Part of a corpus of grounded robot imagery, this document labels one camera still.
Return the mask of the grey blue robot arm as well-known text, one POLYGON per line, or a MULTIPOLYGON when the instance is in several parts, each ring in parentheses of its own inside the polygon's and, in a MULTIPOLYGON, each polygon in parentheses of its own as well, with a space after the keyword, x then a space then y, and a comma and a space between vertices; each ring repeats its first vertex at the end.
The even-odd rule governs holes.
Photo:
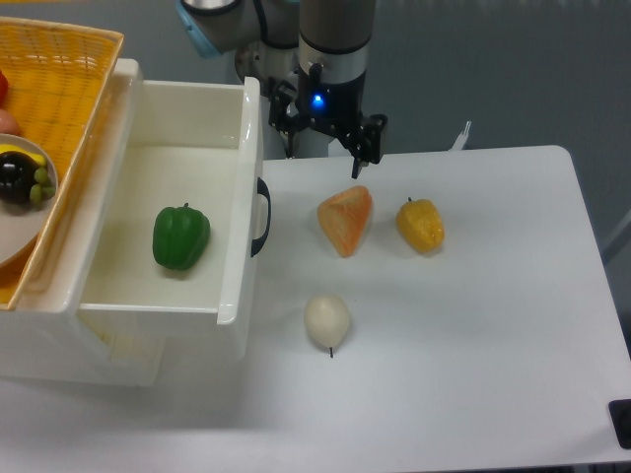
POLYGON ((376 2, 178 1, 175 9, 200 56, 233 51, 239 77, 258 80, 287 157, 315 154, 316 133, 350 153, 352 177, 381 161, 387 118, 362 111, 376 2))

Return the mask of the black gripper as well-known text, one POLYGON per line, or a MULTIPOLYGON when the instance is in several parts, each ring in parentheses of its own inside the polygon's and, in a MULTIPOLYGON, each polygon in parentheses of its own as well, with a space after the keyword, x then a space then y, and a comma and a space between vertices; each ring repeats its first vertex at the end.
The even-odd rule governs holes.
POLYGON ((311 85, 307 78, 300 78, 297 90, 287 80, 277 81, 269 96, 268 124, 279 135, 285 157, 296 157, 299 132, 311 128, 338 139, 351 154, 352 178, 358 178, 363 168, 378 165, 384 155, 387 116, 363 117, 364 84, 364 78, 315 85, 311 85))

